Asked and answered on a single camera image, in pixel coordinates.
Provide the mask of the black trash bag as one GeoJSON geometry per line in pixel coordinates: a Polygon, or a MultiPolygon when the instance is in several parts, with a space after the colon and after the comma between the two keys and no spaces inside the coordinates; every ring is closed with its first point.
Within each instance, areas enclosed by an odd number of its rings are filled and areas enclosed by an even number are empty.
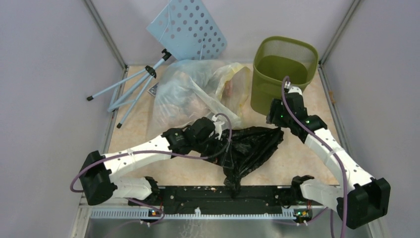
{"type": "Polygon", "coordinates": [[[231,198],[241,191],[241,179],[262,166],[283,141],[280,128],[252,126],[232,131],[231,145],[227,152],[210,161],[223,167],[224,185],[231,198]]]}

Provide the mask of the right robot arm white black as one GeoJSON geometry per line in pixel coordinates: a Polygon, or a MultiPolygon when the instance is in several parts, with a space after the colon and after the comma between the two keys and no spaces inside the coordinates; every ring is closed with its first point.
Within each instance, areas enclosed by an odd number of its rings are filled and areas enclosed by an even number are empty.
{"type": "Polygon", "coordinates": [[[313,176],[295,176],[290,197],[296,204],[312,200],[336,212],[348,228],[356,229],[388,213],[390,183],[366,172],[333,137],[317,115],[308,115],[303,96],[287,93],[273,99],[266,117],[268,124],[290,129],[337,179],[327,185],[313,176]]]}

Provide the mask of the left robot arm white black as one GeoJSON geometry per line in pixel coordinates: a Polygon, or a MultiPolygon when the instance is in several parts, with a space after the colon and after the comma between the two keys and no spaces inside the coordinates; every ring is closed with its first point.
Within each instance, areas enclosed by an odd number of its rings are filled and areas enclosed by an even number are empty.
{"type": "Polygon", "coordinates": [[[159,188],[151,177],[127,178],[126,174],[151,163],[174,157],[193,160],[220,158],[231,145],[232,123],[219,113],[211,119],[196,120],[191,125],[170,128],[155,138],[116,153],[87,155],[78,175],[70,185],[80,181],[87,204],[95,206],[113,198],[130,198],[153,205],[158,201],[159,188]]]}

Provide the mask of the translucent plastic bag with trash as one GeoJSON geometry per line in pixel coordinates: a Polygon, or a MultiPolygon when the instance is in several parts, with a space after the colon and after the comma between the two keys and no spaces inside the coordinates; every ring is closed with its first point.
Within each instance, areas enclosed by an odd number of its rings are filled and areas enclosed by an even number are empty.
{"type": "Polygon", "coordinates": [[[160,76],[146,137],[218,113],[226,114],[233,128],[242,128],[251,82],[251,70],[238,62],[182,60],[169,65],[160,76]]]}

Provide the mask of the green mesh trash bin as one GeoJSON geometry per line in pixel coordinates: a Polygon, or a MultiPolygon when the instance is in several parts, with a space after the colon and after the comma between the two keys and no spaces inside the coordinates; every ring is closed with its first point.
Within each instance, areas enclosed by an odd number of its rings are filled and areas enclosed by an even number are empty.
{"type": "Polygon", "coordinates": [[[317,63],[318,52],[308,43],[282,36],[264,39],[253,61],[251,108],[267,115],[271,101],[281,98],[286,76],[304,91],[313,80],[317,63]]]}

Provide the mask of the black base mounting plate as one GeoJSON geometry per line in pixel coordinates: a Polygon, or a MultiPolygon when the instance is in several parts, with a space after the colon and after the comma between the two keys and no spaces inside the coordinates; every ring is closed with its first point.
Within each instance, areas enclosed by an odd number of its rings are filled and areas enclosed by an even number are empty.
{"type": "Polygon", "coordinates": [[[298,200],[289,186],[242,186],[231,198],[226,186],[166,186],[142,201],[167,215],[262,215],[280,214],[289,208],[313,208],[317,202],[298,200]]]}

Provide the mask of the light blue tripod legs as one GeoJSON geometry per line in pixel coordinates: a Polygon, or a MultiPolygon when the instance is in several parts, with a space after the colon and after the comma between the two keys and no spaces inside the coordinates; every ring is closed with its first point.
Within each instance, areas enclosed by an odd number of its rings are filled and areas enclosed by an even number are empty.
{"type": "Polygon", "coordinates": [[[111,98],[111,102],[110,105],[108,107],[108,112],[113,112],[116,111],[117,109],[119,109],[122,106],[125,105],[130,105],[129,109],[127,110],[127,112],[124,114],[124,116],[122,117],[122,119],[120,120],[120,122],[117,124],[117,128],[121,128],[124,124],[124,122],[126,121],[128,115],[130,114],[130,112],[133,110],[134,106],[136,105],[136,103],[139,101],[140,97],[143,95],[143,93],[145,92],[145,90],[147,89],[148,85],[151,83],[151,81],[153,79],[157,78],[157,69],[163,65],[164,62],[166,62],[168,59],[170,59],[172,57],[172,54],[167,50],[167,49],[163,49],[161,51],[161,53],[163,54],[163,56],[161,57],[161,59],[153,66],[149,66],[146,65],[142,70],[134,73],[133,75],[126,77],[124,79],[122,79],[121,81],[107,87],[106,89],[93,94],[91,96],[88,96],[86,98],[87,101],[92,101],[94,100],[96,97],[98,97],[99,95],[110,91],[111,89],[114,89],[112,98],[111,98]],[[121,94],[118,98],[117,96],[117,88],[122,85],[125,84],[127,81],[135,78],[136,76],[142,74],[143,76],[138,79],[134,85],[132,85],[125,93],[121,94]],[[143,88],[140,90],[140,92],[137,94],[136,98],[133,100],[129,100],[128,98],[134,93],[134,91],[139,88],[141,85],[143,85],[143,88]]]}

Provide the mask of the light blue perforated stand plate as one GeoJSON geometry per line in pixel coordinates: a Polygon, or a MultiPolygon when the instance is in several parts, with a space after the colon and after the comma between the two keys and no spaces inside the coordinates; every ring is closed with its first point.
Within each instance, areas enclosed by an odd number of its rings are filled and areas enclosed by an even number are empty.
{"type": "Polygon", "coordinates": [[[201,0],[170,0],[147,26],[147,31],[163,46],[160,67],[176,60],[216,59],[227,40],[201,0]]]}

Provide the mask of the aluminium frame rail front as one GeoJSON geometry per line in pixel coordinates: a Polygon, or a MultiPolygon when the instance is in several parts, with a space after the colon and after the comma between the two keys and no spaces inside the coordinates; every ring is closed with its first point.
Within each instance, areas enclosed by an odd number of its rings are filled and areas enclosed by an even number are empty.
{"type": "MultiPolygon", "coordinates": [[[[302,223],[313,219],[310,205],[320,199],[310,196],[304,186],[316,185],[312,177],[295,177],[291,186],[243,186],[237,195],[225,186],[166,186],[152,183],[152,192],[144,199],[123,196],[126,210],[101,211],[102,218],[141,219],[155,222],[167,219],[292,219],[302,223]]],[[[332,199],[331,208],[346,225],[358,228],[387,214],[388,192],[379,182],[356,185],[344,200],[342,193],[332,199]]]]}

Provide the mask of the aluminium corner post right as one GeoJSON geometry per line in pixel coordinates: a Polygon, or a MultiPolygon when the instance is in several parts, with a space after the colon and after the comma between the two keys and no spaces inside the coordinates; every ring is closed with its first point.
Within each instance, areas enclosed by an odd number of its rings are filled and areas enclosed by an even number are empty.
{"type": "Polygon", "coordinates": [[[318,61],[318,65],[320,67],[324,66],[325,63],[328,61],[329,56],[331,55],[333,49],[335,48],[337,42],[339,41],[341,35],[344,33],[346,27],[348,26],[349,22],[353,18],[355,12],[358,10],[359,6],[363,3],[363,0],[353,0],[351,5],[349,6],[348,10],[346,11],[343,19],[341,20],[339,26],[337,27],[333,37],[328,43],[328,46],[323,53],[322,57],[318,61]]]}

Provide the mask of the aluminium corner post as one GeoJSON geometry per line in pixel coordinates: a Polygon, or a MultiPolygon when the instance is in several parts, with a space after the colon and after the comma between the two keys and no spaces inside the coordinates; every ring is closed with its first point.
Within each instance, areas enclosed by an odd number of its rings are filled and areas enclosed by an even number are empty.
{"type": "Polygon", "coordinates": [[[346,11],[343,19],[341,20],[339,26],[337,27],[333,37],[328,43],[328,46],[323,53],[322,57],[318,61],[318,65],[320,67],[324,66],[325,63],[328,61],[329,56],[331,55],[333,49],[335,48],[337,42],[339,41],[341,35],[344,33],[346,27],[348,26],[349,22],[353,18],[355,12],[358,10],[359,6],[363,3],[363,0],[353,0],[351,5],[349,6],[348,10],[346,11]]]}
{"type": "Polygon", "coordinates": [[[96,27],[98,28],[100,34],[102,35],[102,38],[104,39],[108,49],[111,51],[112,55],[118,62],[118,64],[123,68],[127,68],[127,64],[125,63],[116,43],[114,42],[111,34],[109,33],[105,23],[103,22],[99,12],[97,11],[97,8],[95,7],[92,0],[82,0],[82,2],[85,4],[88,12],[90,13],[96,27]]]}

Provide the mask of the aluminium corner post left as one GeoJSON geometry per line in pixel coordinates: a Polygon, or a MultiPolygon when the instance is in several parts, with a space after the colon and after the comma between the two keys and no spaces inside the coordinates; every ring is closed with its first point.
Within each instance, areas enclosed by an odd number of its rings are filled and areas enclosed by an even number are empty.
{"type": "Polygon", "coordinates": [[[109,33],[105,23],[103,22],[99,12],[97,11],[97,8],[95,7],[92,0],[82,0],[82,2],[85,4],[88,12],[90,13],[96,27],[98,28],[100,34],[102,35],[102,38],[104,39],[108,49],[111,51],[112,55],[118,62],[118,64],[123,68],[127,68],[127,64],[125,63],[116,43],[114,42],[111,34],[109,33]]]}

